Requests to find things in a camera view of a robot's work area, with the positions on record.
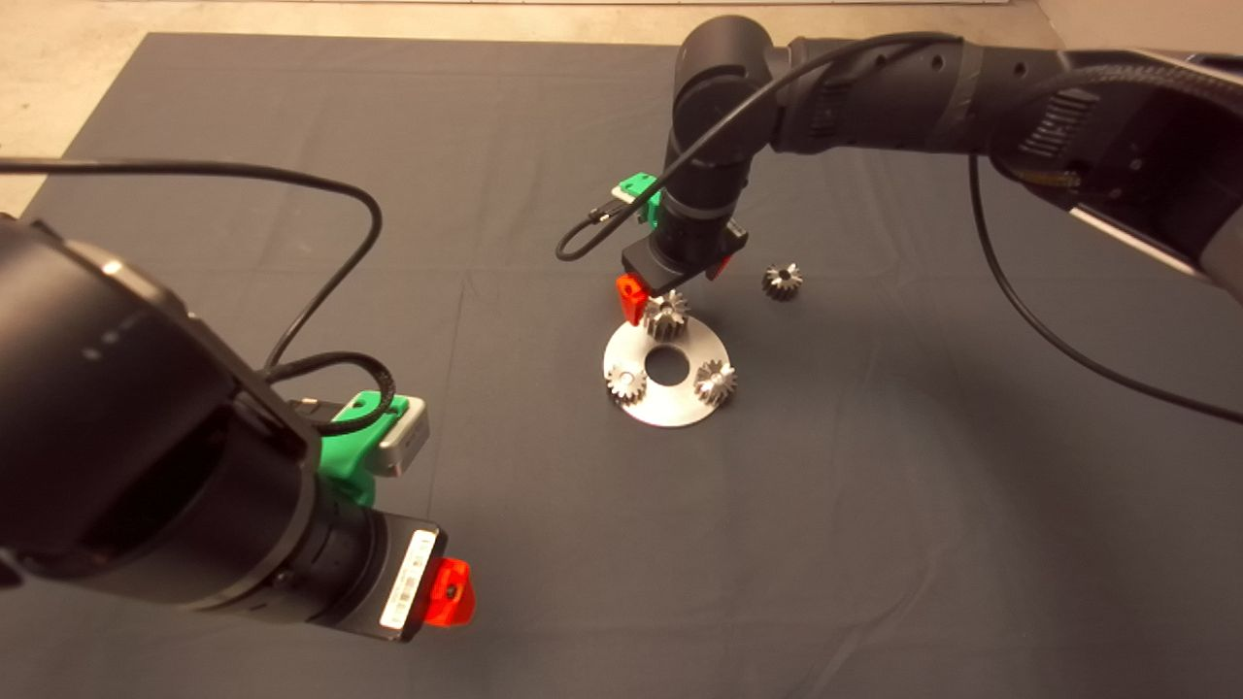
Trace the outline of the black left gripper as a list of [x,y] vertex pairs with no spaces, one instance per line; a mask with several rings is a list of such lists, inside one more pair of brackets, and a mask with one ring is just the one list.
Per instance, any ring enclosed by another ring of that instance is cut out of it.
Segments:
[[447,531],[392,512],[372,512],[372,520],[370,553],[346,597],[339,628],[369,641],[408,643],[423,628],[423,616],[438,628],[470,624],[479,606],[472,570],[466,561],[443,558]]

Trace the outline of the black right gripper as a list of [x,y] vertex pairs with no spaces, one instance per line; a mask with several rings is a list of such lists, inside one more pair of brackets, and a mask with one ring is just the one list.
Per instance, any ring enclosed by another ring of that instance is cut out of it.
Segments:
[[617,295],[626,323],[643,322],[650,294],[665,294],[701,275],[713,282],[747,243],[750,231],[733,220],[675,220],[622,248],[626,274],[617,277]]

